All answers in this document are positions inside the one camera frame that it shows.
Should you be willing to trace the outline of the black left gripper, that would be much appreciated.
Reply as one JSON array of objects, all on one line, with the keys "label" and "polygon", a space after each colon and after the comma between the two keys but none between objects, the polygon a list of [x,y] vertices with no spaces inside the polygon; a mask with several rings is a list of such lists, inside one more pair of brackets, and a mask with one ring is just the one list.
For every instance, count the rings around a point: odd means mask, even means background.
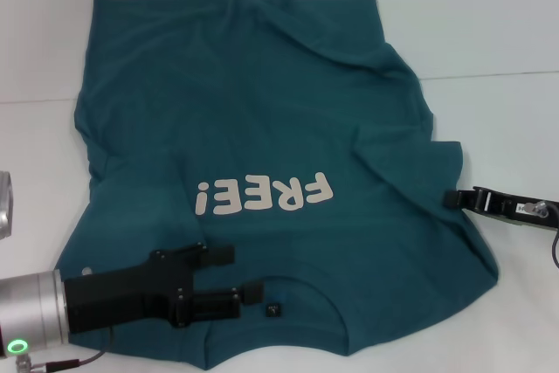
[{"label": "black left gripper", "polygon": [[137,266],[65,280],[69,330],[84,333],[151,318],[168,321],[175,328],[236,319],[242,306],[263,301],[263,281],[193,292],[194,268],[234,262],[233,246],[209,248],[197,243],[153,251]]}]

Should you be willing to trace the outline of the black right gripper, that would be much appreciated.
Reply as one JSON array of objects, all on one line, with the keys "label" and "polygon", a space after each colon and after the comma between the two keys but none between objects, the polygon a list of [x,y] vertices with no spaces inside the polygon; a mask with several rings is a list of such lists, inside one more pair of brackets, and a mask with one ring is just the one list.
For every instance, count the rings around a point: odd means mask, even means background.
[{"label": "black right gripper", "polygon": [[[493,191],[483,187],[474,187],[472,190],[448,190],[443,196],[443,206],[450,210],[469,210],[481,215],[495,216],[492,200]],[[517,224],[557,227],[558,202],[505,195],[501,215]]]}]

